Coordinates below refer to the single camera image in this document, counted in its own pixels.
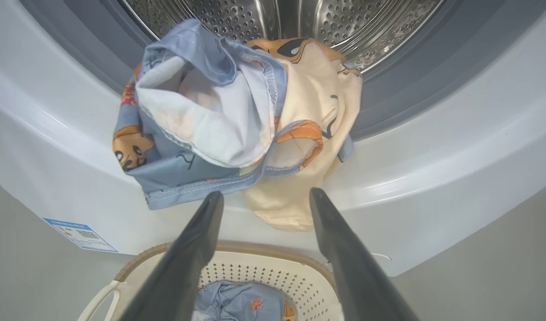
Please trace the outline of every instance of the laundry basket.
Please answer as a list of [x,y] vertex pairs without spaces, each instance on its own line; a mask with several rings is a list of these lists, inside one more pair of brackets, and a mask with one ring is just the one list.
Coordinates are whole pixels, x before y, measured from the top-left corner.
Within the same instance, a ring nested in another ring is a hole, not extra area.
[[[105,321],[118,320],[170,246],[151,247],[128,262],[90,301],[79,321],[90,320],[110,294],[114,297]],[[332,273],[303,255],[254,244],[218,243],[213,258],[201,270],[198,287],[218,280],[257,282],[283,291],[293,301],[298,321],[344,319]]]

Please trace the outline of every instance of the yellow fabric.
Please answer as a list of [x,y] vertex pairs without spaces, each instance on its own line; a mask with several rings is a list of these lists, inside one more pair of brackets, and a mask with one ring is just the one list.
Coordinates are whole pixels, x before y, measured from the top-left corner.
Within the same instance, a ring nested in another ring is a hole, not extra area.
[[[286,45],[287,40],[277,42]],[[275,51],[278,47],[275,42],[259,39],[249,45],[252,44],[269,53],[273,51],[273,57],[287,69],[287,95],[277,132],[295,121],[309,119],[320,126],[323,146],[320,153],[313,155],[311,140],[296,139],[289,141],[293,144],[280,144],[270,165],[288,165],[303,155],[310,158],[298,173],[263,178],[243,191],[243,195],[255,214],[274,228],[309,231],[313,228],[310,188],[320,187],[340,166],[338,151],[360,111],[362,79],[358,71],[343,65],[342,55],[311,39],[301,41],[298,50],[288,51],[296,53],[298,59],[280,55]]]

